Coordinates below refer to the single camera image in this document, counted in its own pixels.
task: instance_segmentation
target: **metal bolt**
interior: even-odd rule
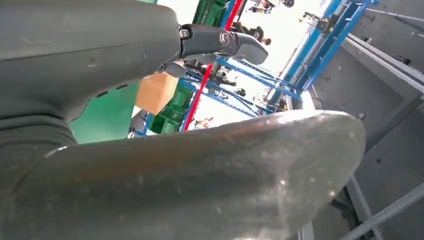
[[[226,31],[219,33],[219,42],[224,46],[228,46],[230,44],[230,34]]]
[[[182,39],[188,39],[190,37],[190,32],[187,29],[181,29],[179,31],[179,37]]]

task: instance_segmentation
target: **blue metal frame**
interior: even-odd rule
[[[178,84],[180,84],[181,86],[183,86],[183,87],[185,87],[185,88],[188,88],[188,89],[190,89],[190,90],[193,90],[193,91],[198,91],[198,89],[196,88],[196,86],[194,86],[194,85],[192,85],[192,84],[190,84],[189,82],[187,82],[187,80],[188,81],[192,81],[192,79],[187,79],[187,78],[180,78],[179,79],[179,81],[178,81]],[[223,89],[223,88],[221,88],[221,87],[219,87],[218,85],[216,85],[215,84],[215,86],[218,88],[218,89],[221,89],[221,90],[223,90],[223,91],[226,91],[225,89]],[[246,115],[248,115],[248,116],[250,116],[250,117],[257,117],[258,115],[257,115],[257,113],[253,110],[253,109],[251,109],[249,106],[247,106],[247,105],[245,105],[245,106],[247,106],[250,110],[252,110],[252,112],[254,112],[254,114],[253,113],[250,113],[250,112],[247,112],[247,111],[245,111],[245,110],[243,110],[243,109],[241,109],[241,108],[239,108],[239,107],[237,107],[237,106],[234,106],[234,105],[232,105],[232,104],[230,104],[230,103],[228,103],[228,102],[226,102],[224,99],[221,99],[220,97],[217,97],[217,96],[215,96],[215,95],[213,95],[213,94],[209,94],[209,93],[202,93],[203,95],[205,95],[205,96],[208,96],[209,98],[211,98],[211,99],[213,99],[213,100],[216,100],[216,101],[218,101],[218,102],[220,102],[220,103],[222,103],[222,104],[224,104],[224,105],[227,105],[228,107],[230,107],[230,108],[232,108],[232,109],[235,109],[235,110],[237,110],[237,111],[239,111],[239,112],[241,112],[241,113],[244,113],[244,114],[246,114]],[[185,116],[184,116],[184,120],[183,120],[183,126],[185,125],[185,123],[187,122],[187,120],[188,120],[188,114],[186,114]]]
[[[270,71],[268,71],[268,70],[266,70],[266,69],[264,69],[264,68],[262,68],[260,66],[253,65],[253,64],[251,64],[248,61],[240,60],[238,62],[241,63],[241,64],[243,64],[243,65],[245,65],[245,66],[247,66],[247,67],[249,67],[249,68],[251,68],[251,69],[253,69],[253,70],[255,70],[255,71],[260,72],[261,74],[263,74],[265,76],[268,76],[270,78],[277,78],[274,75],[270,74]]]
[[[290,67],[289,71],[287,72],[287,74],[284,76],[283,79],[278,78],[278,77],[270,74],[269,72],[266,71],[266,69],[263,69],[259,66],[253,65],[253,64],[250,64],[249,62],[244,61],[244,60],[239,61],[239,63],[257,71],[258,73],[260,73],[262,75],[255,75],[253,73],[250,73],[250,72],[248,72],[248,71],[246,71],[246,70],[244,70],[240,67],[237,67],[235,65],[228,63],[227,61],[225,61],[221,58],[218,58],[216,61],[217,61],[218,64],[221,64],[221,65],[223,65],[227,68],[230,68],[230,69],[235,70],[239,73],[242,73],[242,74],[244,74],[244,75],[246,75],[246,76],[248,76],[252,79],[255,79],[255,80],[264,84],[267,87],[276,89],[275,94],[272,96],[271,100],[269,101],[269,104],[271,104],[271,105],[275,104],[280,99],[281,94],[286,94],[286,95],[288,95],[288,96],[290,96],[294,99],[300,100],[301,97],[299,96],[299,94],[302,93],[303,91],[307,91],[310,88],[310,86],[314,83],[314,81],[319,77],[319,75],[322,73],[324,68],[330,62],[331,58],[334,56],[336,51],[341,46],[342,42],[345,40],[347,34],[352,30],[352,28],[358,22],[360,17],[363,15],[366,8],[371,3],[377,4],[378,1],[379,0],[351,0],[348,7],[346,8],[346,10],[341,15],[339,21],[334,26],[334,30],[330,34],[328,34],[328,36],[326,36],[323,44],[321,46],[319,46],[317,54],[312,57],[311,63],[305,69],[304,73],[302,73],[299,76],[299,79],[298,79],[296,84],[291,84],[290,81],[292,80],[292,78],[294,77],[296,72],[299,70],[299,67],[301,67],[301,65],[304,63],[308,54],[312,51],[312,49],[314,48],[314,46],[318,42],[318,39],[321,35],[321,32],[317,29],[314,30],[314,32],[310,35],[309,39],[307,40],[307,42],[303,46],[302,50],[300,51],[298,57],[296,58],[293,65]],[[235,2],[236,2],[236,0],[231,0],[228,9],[225,12],[225,17],[224,17],[224,19],[221,23],[222,27],[225,27],[225,24],[227,22],[228,17],[230,16],[231,10],[233,9]],[[330,15],[332,15],[336,11],[336,9],[340,6],[341,3],[342,3],[342,0],[333,0],[331,2],[331,4],[328,6],[323,17],[324,18],[330,17]],[[196,74],[196,73],[189,72],[189,71],[187,72],[187,75],[194,78],[194,79],[181,78],[180,81],[178,82],[178,84],[181,84],[182,86],[197,92],[198,89],[196,88],[196,86],[188,83],[187,81],[198,82],[198,81],[201,81],[203,79],[203,77]],[[255,114],[257,114],[257,113],[249,105],[255,106],[258,109],[265,111],[267,114],[272,112],[271,110],[263,108],[261,106],[258,106],[257,104],[254,104],[253,102],[251,102],[251,101],[249,101],[249,100],[247,100],[243,97],[240,97],[233,92],[230,92],[226,89],[219,87],[218,85],[214,84],[213,82],[207,82],[207,85],[209,87],[216,88],[217,90],[223,91],[226,94],[231,95],[232,97],[236,98],[242,104],[244,104],[248,109],[252,110],[252,112],[254,112]],[[237,106],[229,104],[224,99],[221,99],[220,97],[217,97],[213,94],[207,93],[207,94],[204,94],[204,95],[206,95],[209,98],[212,98],[212,99],[214,99],[214,100],[216,100],[216,101],[218,101],[222,104],[225,104],[225,105],[227,105],[227,106],[229,106],[229,107],[231,107],[231,108],[233,108],[233,109],[235,109],[235,110],[237,110],[241,113],[244,113],[248,116],[251,116],[251,117],[256,116],[256,115],[254,115],[250,112],[247,112],[247,111],[245,111],[245,110],[243,110],[243,109],[241,109]],[[192,107],[193,107],[192,104],[190,104],[187,113],[190,112]],[[183,126],[187,122],[187,118],[188,118],[188,114],[186,114],[184,116]]]
[[[200,81],[197,77],[195,77],[195,78],[196,78],[196,79],[191,79],[191,78],[185,78],[185,77],[182,77],[182,78],[180,78],[180,80],[182,80],[182,81],[187,81],[187,82],[194,82],[194,83],[198,83],[198,84],[200,84],[200,83],[201,83],[201,81]],[[252,101],[249,101],[249,100],[247,100],[246,98],[244,98],[244,97],[242,97],[242,96],[239,96],[239,95],[235,94],[234,92],[228,91],[227,89],[224,89],[224,88],[220,87],[219,85],[217,85],[217,84],[215,84],[215,83],[213,83],[213,82],[208,81],[208,82],[206,83],[206,86],[208,86],[208,87],[210,87],[210,88],[217,89],[217,90],[219,90],[219,91],[222,91],[222,92],[224,92],[224,93],[226,93],[226,94],[228,94],[228,95],[230,95],[230,96],[234,97],[235,99],[237,99],[239,102],[241,102],[243,105],[245,105],[248,109],[250,109],[250,110],[251,110],[252,112],[254,112],[254,113],[256,113],[256,111],[254,111],[254,110],[251,108],[251,106],[255,106],[255,107],[257,107],[258,109],[260,109],[260,110],[262,110],[262,111],[265,111],[267,114],[272,114],[272,113],[274,113],[273,111],[271,111],[271,110],[269,110],[269,109],[267,109],[267,108],[264,108],[264,107],[262,107],[262,106],[260,106],[260,105],[258,105],[258,104],[256,104],[256,103],[254,103],[254,102],[252,102]]]
[[[328,35],[306,71],[300,76],[296,84],[298,91],[304,92],[309,90],[370,4],[370,0],[363,0],[360,4],[351,1],[348,4],[340,20],[334,26],[334,30]]]
[[[219,64],[221,64],[221,65],[223,65],[223,66],[225,66],[225,67],[227,67],[227,68],[229,68],[229,69],[235,70],[235,71],[237,71],[239,73],[242,73],[242,74],[244,74],[244,75],[246,75],[246,76],[248,76],[248,77],[250,77],[252,79],[255,79],[256,81],[262,83],[263,85],[265,85],[267,87],[280,90],[282,93],[284,93],[284,94],[286,94],[286,95],[288,95],[288,96],[290,96],[290,97],[292,97],[294,99],[298,99],[298,100],[301,99],[301,97],[298,94],[293,93],[293,92],[285,89],[284,87],[275,86],[274,84],[268,82],[267,80],[262,79],[260,76],[256,76],[256,75],[254,75],[254,74],[252,74],[252,73],[250,73],[250,72],[248,72],[248,71],[246,71],[246,70],[244,70],[244,69],[242,69],[240,67],[234,66],[234,65],[228,63],[227,61],[225,61],[223,59],[218,58],[216,60],[216,62],[219,63]],[[287,86],[287,87],[295,90],[292,87],[292,85],[290,83],[288,83],[288,82],[283,82],[282,85],[283,86]]]
[[[333,2],[328,6],[327,10],[325,11],[324,18],[328,18],[330,15],[334,14],[334,12],[337,10],[337,8],[339,7],[341,3],[342,3],[342,0],[333,0]],[[292,80],[293,76],[296,74],[300,66],[303,64],[303,62],[305,61],[311,49],[317,43],[320,35],[321,35],[321,32],[315,29],[313,33],[309,36],[309,39],[303,46],[302,50],[300,51],[293,65],[291,65],[287,74],[283,77],[285,81],[290,82]],[[280,99],[282,93],[283,93],[282,91],[277,89],[274,95],[269,100],[269,103],[275,104]]]

